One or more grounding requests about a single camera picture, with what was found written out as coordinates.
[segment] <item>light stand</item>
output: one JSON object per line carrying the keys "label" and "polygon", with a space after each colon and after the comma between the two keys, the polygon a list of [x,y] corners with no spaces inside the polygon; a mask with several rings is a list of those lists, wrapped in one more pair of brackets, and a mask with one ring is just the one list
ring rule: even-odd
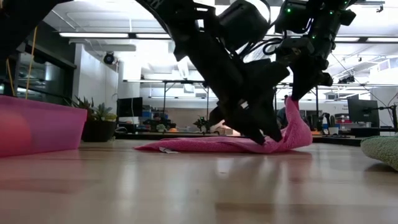
{"label": "light stand", "polygon": [[397,119],[397,105],[392,106],[381,106],[378,108],[369,108],[364,110],[364,112],[372,111],[372,110],[391,110],[392,111],[392,122],[394,125],[394,131],[398,133],[398,119]]}

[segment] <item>green fabric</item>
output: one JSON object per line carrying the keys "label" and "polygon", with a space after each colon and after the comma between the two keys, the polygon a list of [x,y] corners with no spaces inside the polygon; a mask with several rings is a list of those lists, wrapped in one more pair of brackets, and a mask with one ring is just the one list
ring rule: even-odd
{"label": "green fabric", "polygon": [[361,141],[361,149],[368,157],[382,161],[398,170],[398,137],[366,138]]}

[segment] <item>computer monitor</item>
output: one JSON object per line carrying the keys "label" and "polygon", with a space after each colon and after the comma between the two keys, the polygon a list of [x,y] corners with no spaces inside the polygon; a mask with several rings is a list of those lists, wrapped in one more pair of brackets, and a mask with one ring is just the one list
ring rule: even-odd
{"label": "computer monitor", "polygon": [[142,97],[125,98],[118,100],[118,116],[141,117],[142,116]]}
{"label": "computer monitor", "polygon": [[352,122],[370,122],[372,127],[380,125],[379,110],[376,100],[350,100],[348,99],[349,120]]}

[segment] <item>pink bin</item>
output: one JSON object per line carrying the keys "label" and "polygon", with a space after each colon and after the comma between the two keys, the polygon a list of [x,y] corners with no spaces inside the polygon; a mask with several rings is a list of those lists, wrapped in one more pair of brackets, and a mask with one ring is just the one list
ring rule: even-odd
{"label": "pink bin", "polygon": [[78,149],[87,111],[0,96],[0,157]]}

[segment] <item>black plant pot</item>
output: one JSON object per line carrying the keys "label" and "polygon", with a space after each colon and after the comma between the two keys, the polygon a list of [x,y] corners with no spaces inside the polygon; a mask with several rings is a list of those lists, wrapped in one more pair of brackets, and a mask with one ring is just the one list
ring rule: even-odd
{"label": "black plant pot", "polygon": [[81,139],[84,142],[106,142],[113,137],[116,122],[86,121]]}

